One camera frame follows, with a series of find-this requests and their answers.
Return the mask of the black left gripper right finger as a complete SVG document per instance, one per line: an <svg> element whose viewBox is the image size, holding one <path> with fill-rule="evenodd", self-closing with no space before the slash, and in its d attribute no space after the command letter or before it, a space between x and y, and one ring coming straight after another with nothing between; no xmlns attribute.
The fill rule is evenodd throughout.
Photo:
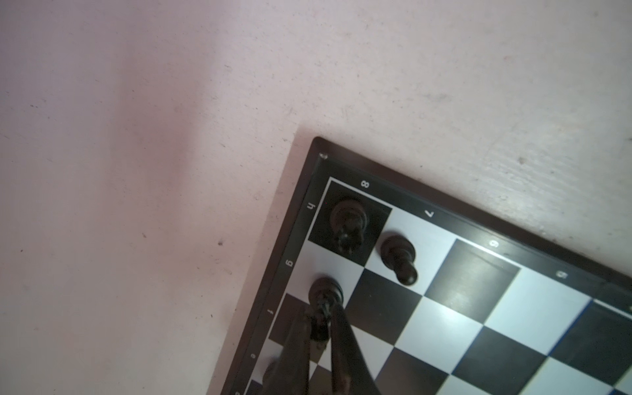
<svg viewBox="0 0 632 395"><path fill-rule="evenodd" d="M330 335L332 393L380 395L340 304L331 309Z"/></svg>

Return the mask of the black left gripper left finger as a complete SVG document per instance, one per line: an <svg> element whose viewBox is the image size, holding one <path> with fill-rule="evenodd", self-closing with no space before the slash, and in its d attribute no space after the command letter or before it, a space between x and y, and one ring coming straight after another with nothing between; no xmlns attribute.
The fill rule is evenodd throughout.
<svg viewBox="0 0 632 395"><path fill-rule="evenodd" d="M261 394L308 394L311 318L298 315Z"/></svg>

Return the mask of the black white chess board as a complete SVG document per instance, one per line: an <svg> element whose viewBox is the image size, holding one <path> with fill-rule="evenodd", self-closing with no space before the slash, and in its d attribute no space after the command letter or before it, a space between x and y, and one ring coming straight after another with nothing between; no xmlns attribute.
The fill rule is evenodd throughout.
<svg viewBox="0 0 632 395"><path fill-rule="evenodd" d="M369 217L350 255L329 217ZM402 235L418 279L380 258ZM222 393L261 394L320 277L380 394L628 394L631 279L323 138L312 141ZM309 393L332 393L331 335L310 339Z"/></svg>

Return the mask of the black pawn far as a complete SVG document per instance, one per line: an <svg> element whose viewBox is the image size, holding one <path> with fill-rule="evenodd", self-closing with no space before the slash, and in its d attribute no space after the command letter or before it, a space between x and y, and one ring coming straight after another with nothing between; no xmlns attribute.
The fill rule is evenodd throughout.
<svg viewBox="0 0 632 395"><path fill-rule="evenodd" d="M380 246L380 258L403 286L412 286L416 283L416 250L408 239L402 235L391 235L386 238Z"/></svg>

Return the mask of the black rook far corner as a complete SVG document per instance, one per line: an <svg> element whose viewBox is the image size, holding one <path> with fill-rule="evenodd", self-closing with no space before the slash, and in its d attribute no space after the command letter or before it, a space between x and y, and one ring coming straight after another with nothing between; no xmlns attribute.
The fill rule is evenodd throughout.
<svg viewBox="0 0 632 395"><path fill-rule="evenodd" d="M333 207L329 223L337 251L350 255L364 243L369 217L360 201L346 198Z"/></svg>

